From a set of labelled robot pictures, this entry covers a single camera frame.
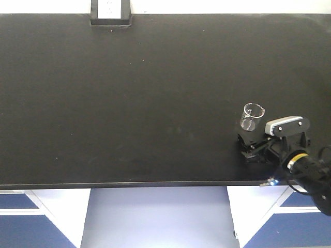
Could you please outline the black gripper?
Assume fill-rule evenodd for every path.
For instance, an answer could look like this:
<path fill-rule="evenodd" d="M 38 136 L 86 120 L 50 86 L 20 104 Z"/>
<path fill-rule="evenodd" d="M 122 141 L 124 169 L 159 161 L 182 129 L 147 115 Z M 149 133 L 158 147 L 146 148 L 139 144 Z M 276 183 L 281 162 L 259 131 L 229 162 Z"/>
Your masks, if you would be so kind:
<path fill-rule="evenodd" d="M 288 137 L 270 138 L 267 144 L 257 145 L 258 138 L 253 132 L 238 132 L 240 153 L 247 163 L 272 162 L 278 165 L 294 165 L 309 156 L 311 139 L 305 132 Z"/>

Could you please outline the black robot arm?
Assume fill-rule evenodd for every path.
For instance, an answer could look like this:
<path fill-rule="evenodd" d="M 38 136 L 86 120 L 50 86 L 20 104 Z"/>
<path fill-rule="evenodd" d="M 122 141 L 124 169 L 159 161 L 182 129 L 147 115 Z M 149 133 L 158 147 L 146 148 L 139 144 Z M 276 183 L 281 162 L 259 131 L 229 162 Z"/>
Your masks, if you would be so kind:
<path fill-rule="evenodd" d="M 322 159 L 330 146 L 321 148 L 318 157 L 311 156 L 307 150 L 310 141 L 304 132 L 254 138 L 240 131 L 237 140 L 246 163 L 276 167 L 274 174 L 260 183 L 261 187 L 284 182 L 296 193 L 309 196 L 320 212 L 330 216 L 330 162 Z"/>

